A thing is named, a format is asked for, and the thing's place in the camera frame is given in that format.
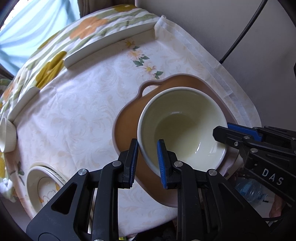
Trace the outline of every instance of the screw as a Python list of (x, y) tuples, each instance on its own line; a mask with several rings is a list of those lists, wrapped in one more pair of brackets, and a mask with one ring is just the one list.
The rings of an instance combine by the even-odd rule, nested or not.
[(256, 152), (258, 152), (258, 149), (256, 149), (256, 148), (251, 148), (251, 152), (252, 152), (252, 153), (256, 153)]
[(112, 162), (112, 165), (115, 167), (119, 167), (121, 165), (121, 161), (114, 161)]
[(175, 165), (175, 167), (181, 167), (181, 166), (183, 166), (183, 163), (181, 161), (175, 161), (174, 165)]
[(217, 175), (217, 171), (215, 169), (211, 169), (211, 170), (209, 170), (209, 174), (211, 176), (215, 176), (215, 175)]
[(86, 169), (80, 169), (79, 171), (78, 171), (78, 174), (79, 175), (81, 175), (81, 176), (83, 176), (83, 175), (85, 175), (86, 174)]

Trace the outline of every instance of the floral fabric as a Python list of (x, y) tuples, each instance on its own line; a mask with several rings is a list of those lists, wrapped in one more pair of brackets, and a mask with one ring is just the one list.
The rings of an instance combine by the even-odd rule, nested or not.
[[(1, 90), (4, 93), (0, 98), (0, 118), (8, 116), (30, 87), (36, 86), (42, 89), (62, 72), (67, 71), (64, 66), (66, 57), (105, 36), (133, 26), (156, 22), (158, 19), (158, 16), (144, 9), (123, 4), (89, 14), (58, 31), (38, 47), (11, 83), (1, 80)], [(134, 53), (136, 56), (133, 59), (140, 62), (139, 66), (148, 64), (144, 62), (149, 59), (145, 55), (138, 56), (136, 59), (138, 53), (139, 51)], [(147, 65), (146, 70), (151, 75), (156, 76), (157, 74), (151, 65)], [(13, 201), (14, 191), (9, 172), (10, 174), (17, 172), (22, 183), (21, 174), (23, 173), (20, 171), (20, 167), (7, 165), (4, 155), (2, 153), (0, 155), (2, 155), (2, 159), (0, 159), (0, 191)]]

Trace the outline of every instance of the bowl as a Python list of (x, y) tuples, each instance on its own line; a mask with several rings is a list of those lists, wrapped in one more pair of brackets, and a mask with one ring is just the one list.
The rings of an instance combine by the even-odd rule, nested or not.
[(17, 131), (15, 126), (6, 118), (0, 122), (0, 151), (10, 152), (15, 149)]
[(65, 183), (65, 180), (47, 167), (35, 166), (29, 170), (26, 188), (35, 215)]
[(226, 153), (226, 146), (213, 138), (217, 126), (227, 127), (227, 122), (213, 99), (193, 88), (170, 88), (154, 96), (143, 109), (137, 129), (139, 148), (158, 176), (159, 139), (193, 169), (217, 169)]

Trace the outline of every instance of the tray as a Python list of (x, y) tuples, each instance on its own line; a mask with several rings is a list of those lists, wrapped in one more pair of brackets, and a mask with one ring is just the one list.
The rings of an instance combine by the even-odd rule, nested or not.
[[(143, 96), (145, 88), (151, 85), (158, 86), (148, 94)], [(114, 148), (119, 154), (121, 151), (129, 148), (130, 140), (137, 138), (137, 126), (142, 110), (146, 104), (155, 95), (163, 90), (173, 87), (191, 87), (200, 90), (210, 96), (219, 105), (223, 111), (227, 122), (237, 124), (236, 119), (225, 105), (223, 100), (216, 94), (216, 92), (203, 80), (193, 75), (178, 74), (169, 76), (161, 81), (147, 81), (144, 82), (138, 90), (134, 99), (127, 103), (119, 112), (112, 129), (112, 140)], [(233, 165), (238, 156), (238, 151), (234, 148), (228, 148), (226, 155), (218, 168), (219, 172), (224, 175), (227, 170)], [(160, 177), (157, 176), (146, 164), (141, 153), (138, 155), (136, 180), (139, 185), (157, 202), (169, 206), (177, 207), (178, 197), (177, 190), (165, 190), (161, 184)]]

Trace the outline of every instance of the clear plastic bottle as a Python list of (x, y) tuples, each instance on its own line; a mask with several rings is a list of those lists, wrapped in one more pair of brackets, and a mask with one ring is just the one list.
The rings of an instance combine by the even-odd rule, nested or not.
[(239, 177), (235, 189), (249, 202), (262, 197), (262, 185), (254, 179)]

